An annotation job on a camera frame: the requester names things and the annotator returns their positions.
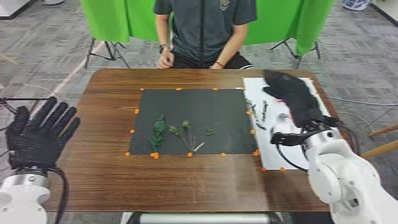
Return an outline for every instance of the black glove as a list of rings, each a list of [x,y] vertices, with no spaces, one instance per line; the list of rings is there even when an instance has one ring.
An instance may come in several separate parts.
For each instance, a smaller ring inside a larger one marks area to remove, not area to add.
[[[270,87],[264,92],[282,99],[295,121],[295,126],[302,128],[311,121],[323,122],[318,100],[309,92],[303,81],[289,74],[264,70],[264,81]]]
[[[32,120],[28,120],[26,107],[17,107],[14,121],[5,132],[12,169],[32,166],[56,167],[58,156],[80,125],[80,118],[72,119],[76,108],[67,109],[67,103],[62,102],[53,110],[55,105],[56,99],[51,97]]]

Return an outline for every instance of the white cylinder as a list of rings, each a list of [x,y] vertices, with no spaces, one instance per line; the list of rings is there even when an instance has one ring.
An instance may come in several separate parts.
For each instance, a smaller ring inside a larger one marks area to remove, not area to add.
[[[257,214],[190,214],[151,213],[142,214],[140,224],[279,224],[277,215],[270,218],[264,213]]]

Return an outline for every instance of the small plant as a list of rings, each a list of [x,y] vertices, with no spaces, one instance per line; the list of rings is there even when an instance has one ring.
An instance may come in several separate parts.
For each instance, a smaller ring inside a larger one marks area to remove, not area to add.
[[[190,122],[183,121],[181,130],[177,129],[176,126],[170,126],[168,131],[179,137],[179,139],[184,143],[184,146],[188,148],[188,157],[191,157],[191,152],[197,152],[197,150],[204,146],[204,142],[195,146],[195,137],[191,134]],[[206,136],[213,136],[213,135],[215,135],[215,131],[213,131],[213,129],[207,129]]]
[[[215,130],[211,128],[207,128],[207,130],[206,130],[206,136],[209,137],[213,135],[215,135]]]
[[[165,125],[165,115],[158,117],[158,120],[154,122],[152,126],[152,138],[149,140],[151,148],[152,148],[152,153],[151,155],[158,156],[158,148],[163,145],[163,132],[167,129]]]

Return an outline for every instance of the green screen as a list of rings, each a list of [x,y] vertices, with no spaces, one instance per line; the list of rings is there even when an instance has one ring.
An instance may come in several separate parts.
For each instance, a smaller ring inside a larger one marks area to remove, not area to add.
[[[312,49],[332,3],[334,0],[257,0],[257,21],[250,23],[245,44],[277,42],[293,37],[296,54],[303,55]],[[97,40],[128,42],[129,37],[136,37],[156,41],[152,5],[154,0],[81,0]]]

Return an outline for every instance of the tripod stand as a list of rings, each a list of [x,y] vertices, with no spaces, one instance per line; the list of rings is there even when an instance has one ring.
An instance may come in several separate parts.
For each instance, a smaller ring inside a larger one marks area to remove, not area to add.
[[[287,48],[287,50],[289,50],[289,54],[291,54],[293,58],[296,59],[296,66],[295,66],[295,69],[298,69],[298,68],[300,68],[300,64],[302,64],[302,56],[295,54],[293,49],[291,49],[291,47],[289,47],[289,45],[287,45],[287,40],[289,40],[289,39],[291,39],[291,38],[287,38],[282,42],[279,42],[279,44],[271,47],[270,50],[273,50],[280,45],[286,46],[286,48]],[[316,51],[318,60],[319,60],[319,45],[318,45],[318,42],[316,42],[316,41],[314,41],[314,48],[311,49],[311,51]]]
[[[106,47],[106,51],[108,51],[108,56],[103,56],[103,55],[92,53],[94,43],[96,43],[96,38],[92,38],[92,40],[90,40],[90,50],[88,50],[88,53],[87,53],[87,59],[85,59],[83,67],[87,68],[87,66],[88,66],[90,56],[97,56],[103,59],[106,59],[108,61],[115,61],[117,59],[120,59],[126,67],[129,68],[129,65],[128,65],[128,62],[124,60],[120,51],[117,49],[117,46],[126,48],[124,45],[119,42],[112,43],[112,42],[104,41],[104,47]]]

